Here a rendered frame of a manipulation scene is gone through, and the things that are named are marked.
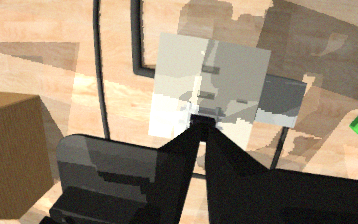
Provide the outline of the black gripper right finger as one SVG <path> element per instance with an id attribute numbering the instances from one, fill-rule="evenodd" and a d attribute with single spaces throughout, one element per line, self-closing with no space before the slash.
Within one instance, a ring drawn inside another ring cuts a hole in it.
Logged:
<path id="1" fill-rule="evenodd" d="M 358 179 L 267 169 L 218 128 L 208 132 L 208 224 L 273 224 L 286 206 L 358 214 Z"/>

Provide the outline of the black cable with grey plug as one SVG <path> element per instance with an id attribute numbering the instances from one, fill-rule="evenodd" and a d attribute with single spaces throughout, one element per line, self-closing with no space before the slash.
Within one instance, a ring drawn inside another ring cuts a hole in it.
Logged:
<path id="1" fill-rule="evenodd" d="M 99 49 L 99 0 L 93 0 L 93 41 L 95 50 L 95 68 L 97 76 L 97 93 L 105 138 L 110 138 L 107 125 L 107 113 L 101 77 L 101 58 Z M 274 76 L 266 73 L 263 90 L 256 110 L 254 122 L 283 126 L 282 135 L 276 149 L 270 169 L 275 169 L 289 128 L 294 128 L 297 121 L 307 83 L 291 78 Z"/>

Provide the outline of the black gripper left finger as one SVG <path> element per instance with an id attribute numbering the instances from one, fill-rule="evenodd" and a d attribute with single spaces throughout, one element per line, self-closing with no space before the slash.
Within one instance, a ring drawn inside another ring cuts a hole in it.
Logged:
<path id="1" fill-rule="evenodd" d="M 56 160 L 62 193 L 74 186 L 158 206 L 159 224 L 179 224 L 191 183 L 201 125 L 159 148 L 76 133 L 62 138 Z"/>

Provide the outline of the white power cube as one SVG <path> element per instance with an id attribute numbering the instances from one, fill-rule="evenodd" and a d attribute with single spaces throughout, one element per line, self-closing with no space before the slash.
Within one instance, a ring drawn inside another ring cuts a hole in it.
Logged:
<path id="1" fill-rule="evenodd" d="M 130 0 L 134 75 L 154 79 L 148 135 L 183 132 L 181 106 L 221 107 L 223 133 L 246 149 L 271 50 L 160 32 L 156 68 L 142 67 L 140 0 Z"/>

